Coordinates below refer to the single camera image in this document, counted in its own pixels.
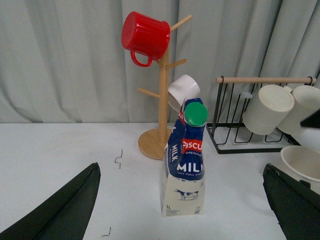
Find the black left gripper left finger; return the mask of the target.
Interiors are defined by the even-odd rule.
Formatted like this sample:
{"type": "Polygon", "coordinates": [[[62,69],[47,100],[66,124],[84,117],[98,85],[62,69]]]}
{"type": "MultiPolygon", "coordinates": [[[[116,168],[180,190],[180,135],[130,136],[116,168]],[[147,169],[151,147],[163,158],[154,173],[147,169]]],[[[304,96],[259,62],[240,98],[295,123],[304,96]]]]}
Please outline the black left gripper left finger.
{"type": "Polygon", "coordinates": [[[92,163],[25,217],[0,233],[2,240],[82,240],[101,179],[92,163]]]}

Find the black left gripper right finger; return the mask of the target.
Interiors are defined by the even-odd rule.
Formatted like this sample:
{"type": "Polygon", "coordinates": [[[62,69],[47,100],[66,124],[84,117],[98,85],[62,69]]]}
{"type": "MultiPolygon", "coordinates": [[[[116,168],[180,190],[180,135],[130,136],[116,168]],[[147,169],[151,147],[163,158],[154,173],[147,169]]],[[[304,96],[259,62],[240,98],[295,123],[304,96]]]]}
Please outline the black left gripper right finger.
{"type": "Polygon", "coordinates": [[[278,224],[287,240],[320,238],[320,195],[305,181],[297,181],[268,163],[263,187],[278,224]]]}

